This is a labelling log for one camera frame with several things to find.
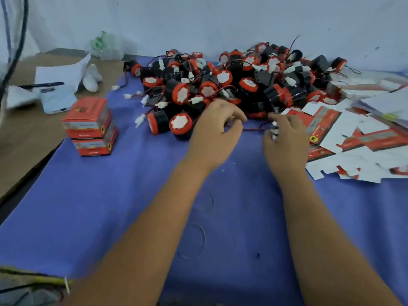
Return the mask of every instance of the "plastic bag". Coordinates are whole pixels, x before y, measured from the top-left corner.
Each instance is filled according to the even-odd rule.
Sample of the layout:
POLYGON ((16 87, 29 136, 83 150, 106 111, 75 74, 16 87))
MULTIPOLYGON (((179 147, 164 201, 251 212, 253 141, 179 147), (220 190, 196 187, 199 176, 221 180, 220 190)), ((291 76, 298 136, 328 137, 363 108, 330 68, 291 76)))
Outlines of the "plastic bag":
POLYGON ((125 55, 119 39, 111 33, 102 31, 101 35, 90 43, 91 55, 102 60, 122 60, 125 55))

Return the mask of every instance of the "table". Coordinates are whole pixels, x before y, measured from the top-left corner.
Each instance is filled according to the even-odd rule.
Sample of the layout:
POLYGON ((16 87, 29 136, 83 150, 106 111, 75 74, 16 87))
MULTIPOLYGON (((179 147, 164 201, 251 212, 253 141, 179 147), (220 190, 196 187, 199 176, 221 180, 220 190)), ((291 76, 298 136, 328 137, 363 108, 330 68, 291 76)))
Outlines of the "table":
MULTIPOLYGON (((142 64, 149 60, 139 58, 142 64)), ((57 149, 0 226, 2 266, 82 277, 153 199, 188 143, 171 133, 153 136, 147 122, 135 128, 135 118, 146 108, 122 94, 137 90, 140 81, 132 77, 127 87, 107 95, 119 129, 112 155, 80 157, 68 139, 57 149)), ((249 121, 245 127, 257 124, 249 121)), ((282 195, 262 156, 261 137, 244 132, 229 159, 205 181, 163 300, 303 305, 282 195)), ((408 180, 378 185, 332 174, 314 185, 347 236, 408 304, 408 180)))

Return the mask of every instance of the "hand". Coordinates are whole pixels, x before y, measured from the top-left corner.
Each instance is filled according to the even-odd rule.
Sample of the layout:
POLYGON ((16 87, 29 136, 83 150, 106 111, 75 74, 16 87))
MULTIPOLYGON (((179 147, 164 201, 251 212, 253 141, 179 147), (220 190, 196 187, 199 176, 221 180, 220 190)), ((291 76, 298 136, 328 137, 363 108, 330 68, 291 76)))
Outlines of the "hand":
POLYGON ((268 114, 270 120, 278 124, 279 135, 272 140, 272 133, 263 136, 263 153, 275 178, 304 174, 309 154, 309 138, 306 127, 296 115, 268 114))
POLYGON ((246 121, 247 117, 237 106, 215 99, 197 121, 185 160, 210 173, 227 160, 241 137, 242 122, 246 121), (224 133, 225 122, 233 118, 232 127, 224 133))

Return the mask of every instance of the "person's right hand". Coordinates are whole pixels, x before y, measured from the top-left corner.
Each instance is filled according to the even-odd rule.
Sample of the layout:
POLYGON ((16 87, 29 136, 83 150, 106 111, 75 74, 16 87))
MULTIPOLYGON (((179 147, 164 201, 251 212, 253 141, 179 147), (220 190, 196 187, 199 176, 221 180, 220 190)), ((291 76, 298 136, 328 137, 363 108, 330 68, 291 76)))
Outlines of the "person's right hand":
POLYGON ((268 118, 276 121, 279 128, 275 142, 271 131, 266 131, 263 136, 263 153, 275 178, 279 181, 293 174, 304 174, 309 154, 306 127, 295 115, 270 113, 268 118))

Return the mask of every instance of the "paper sheet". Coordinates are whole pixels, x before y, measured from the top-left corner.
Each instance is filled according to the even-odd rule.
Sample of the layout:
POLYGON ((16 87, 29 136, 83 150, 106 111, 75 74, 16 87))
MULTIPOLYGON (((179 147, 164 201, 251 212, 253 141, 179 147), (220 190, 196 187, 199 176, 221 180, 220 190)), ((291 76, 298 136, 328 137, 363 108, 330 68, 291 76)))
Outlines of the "paper sheet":
POLYGON ((35 84, 64 82, 73 92, 78 91, 79 83, 85 73, 91 54, 81 61, 64 66, 38 66, 35 71, 35 84))

